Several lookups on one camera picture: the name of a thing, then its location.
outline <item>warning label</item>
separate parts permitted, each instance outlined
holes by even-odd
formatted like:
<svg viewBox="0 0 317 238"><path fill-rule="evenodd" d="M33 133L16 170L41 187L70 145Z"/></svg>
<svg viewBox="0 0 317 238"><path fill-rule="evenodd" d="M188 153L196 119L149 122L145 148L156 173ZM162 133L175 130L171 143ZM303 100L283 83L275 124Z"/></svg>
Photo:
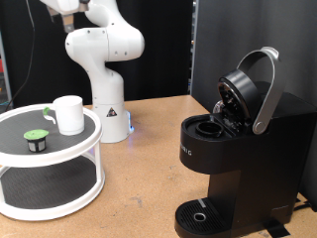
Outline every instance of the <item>warning label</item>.
<svg viewBox="0 0 317 238"><path fill-rule="evenodd" d="M113 116L117 116L117 113L115 112L115 110L111 107L107 117L113 117Z"/></svg>

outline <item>wooden table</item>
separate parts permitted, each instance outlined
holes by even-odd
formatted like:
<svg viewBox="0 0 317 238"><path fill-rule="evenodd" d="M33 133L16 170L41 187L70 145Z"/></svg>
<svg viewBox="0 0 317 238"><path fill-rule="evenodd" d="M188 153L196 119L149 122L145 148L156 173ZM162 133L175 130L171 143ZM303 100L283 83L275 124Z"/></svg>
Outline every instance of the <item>wooden table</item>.
<svg viewBox="0 0 317 238"><path fill-rule="evenodd" d="M135 132L117 144L102 144L105 186L89 205L63 218L26 222L0 215L0 238L177 238L174 213L183 202L207 196L209 176L179 160L181 122L208 113L191 96L126 102ZM317 215L295 211L285 227L291 237L316 237ZM248 237L270 237L266 231Z"/></svg>

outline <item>green coffee pod lid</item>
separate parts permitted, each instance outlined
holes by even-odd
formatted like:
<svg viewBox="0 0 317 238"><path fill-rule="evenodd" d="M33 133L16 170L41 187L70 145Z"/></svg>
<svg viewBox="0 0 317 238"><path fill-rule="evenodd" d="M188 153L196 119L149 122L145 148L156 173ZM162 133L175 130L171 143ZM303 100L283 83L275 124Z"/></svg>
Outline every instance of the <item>green coffee pod lid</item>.
<svg viewBox="0 0 317 238"><path fill-rule="evenodd" d="M24 138L27 140L39 140L39 139L42 139L43 137L47 136L48 134L49 134L49 132L46 130L37 129L37 130L26 132L24 134Z"/></svg>

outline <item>mug handle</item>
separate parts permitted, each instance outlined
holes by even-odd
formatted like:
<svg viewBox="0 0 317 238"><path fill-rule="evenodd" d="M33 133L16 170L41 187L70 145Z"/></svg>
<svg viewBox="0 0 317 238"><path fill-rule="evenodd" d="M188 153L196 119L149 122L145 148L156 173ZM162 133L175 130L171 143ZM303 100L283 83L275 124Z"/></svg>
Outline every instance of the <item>mug handle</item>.
<svg viewBox="0 0 317 238"><path fill-rule="evenodd" d="M51 116L48 115L48 112L50 111L51 109L49 107L46 107L43 109L43 116L45 119L49 120L49 121L53 121L54 124L56 124L56 121L55 119L53 119Z"/></svg>

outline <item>cable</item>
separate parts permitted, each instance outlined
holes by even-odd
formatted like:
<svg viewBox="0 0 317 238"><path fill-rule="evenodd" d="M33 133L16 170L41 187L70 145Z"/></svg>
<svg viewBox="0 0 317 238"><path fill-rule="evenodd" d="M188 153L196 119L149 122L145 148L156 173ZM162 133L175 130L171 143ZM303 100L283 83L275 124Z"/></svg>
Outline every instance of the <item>cable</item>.
<svg viewBox="0 0 317 238"><path fill-rule="evenodd" d="M31 20L32 27L33 27L33 40L32 40L32 49L31 49L30 65L29 65L28 75L27 75L27 78L26 78L25 82L22 84L22 86L19 88L19 90L14 94L14 96L13 96L12 99L10 100L8 106L6 107L6 110L5 110L5 111L8 111L8 109L9 109L11 103L13 102L13 100L17 97L17 95L20 93L20 91L24 88L24 86L25 86L25 85L27 84L27 82L29 81L30 72L31 72L31 67L32 67L32 62L33 62L34 44L35 44L35 39L36 39L36 29L35 29L35 26L34 26L34 21L33 21L32 13L31 13L30 5L29 5L29 0L26 0L26 2L27 2L27 6L28 6L28 11L29 11L30 20Z"/></svg>

